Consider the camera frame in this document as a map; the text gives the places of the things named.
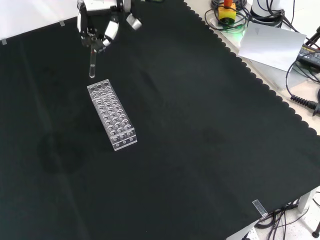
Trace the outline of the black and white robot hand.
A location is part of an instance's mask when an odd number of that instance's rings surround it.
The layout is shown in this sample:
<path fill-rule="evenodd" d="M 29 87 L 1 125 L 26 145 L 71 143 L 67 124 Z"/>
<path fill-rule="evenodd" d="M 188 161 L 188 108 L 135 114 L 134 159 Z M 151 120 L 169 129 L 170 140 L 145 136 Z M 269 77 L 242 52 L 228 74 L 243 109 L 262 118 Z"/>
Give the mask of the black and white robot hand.
<path fill-rule="evenodd" d="M 126 22 L 137 30 L 142 22 L 134 15 L 133 0 L 79 0 L 77 2 L 77 29 L 82 45 L 93 47 L 96 53 L 104 51 L 116 38 L 119 30 L 119 15 L 124 14 Z M 110 19 L 104 32 L 97 33 L 92 16 L 109 14 Z"/>

